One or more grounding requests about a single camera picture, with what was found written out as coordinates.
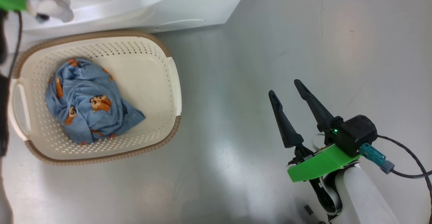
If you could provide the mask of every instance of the gray connector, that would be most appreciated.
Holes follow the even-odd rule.
[[[385,173],[389,174],[391,170],[395,168],[395,165],[391,161],[385,161],[384,164],[380,166],[380,169]]]

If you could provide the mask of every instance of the white washing machine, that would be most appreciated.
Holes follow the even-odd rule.
[[[39,24],[23,14],[20,50],[47,39],[100,30],[143,27],[154,33],[223,24],[240,0],[71,0],[74,19],[63,23],[51,18]],[[17,42],[17,16],[10,14],[5,24],[9,52]]]

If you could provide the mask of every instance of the blue cloth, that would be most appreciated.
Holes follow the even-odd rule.
[[[120,135],[145,119],[122,99],[112,76],[85,59],[70,59],[57,70],[45,101],[77,144]]]

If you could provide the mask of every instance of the teal connector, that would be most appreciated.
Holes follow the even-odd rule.
[[[360,155],[377,164],[386,174],[389,174],[390,170],[395,168],[395,165],[392,162],[385,159],[385,155],[381,154],[381,152],[368,143],[364,143],[360,147]]]

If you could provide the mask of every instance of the crumpled blue fabric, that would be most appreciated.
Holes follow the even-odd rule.
[[[122,99],[108,71],[86,59],[70,59],[57,70],[48,84],[45,102],[77,144],[112,138],[145,119]]]

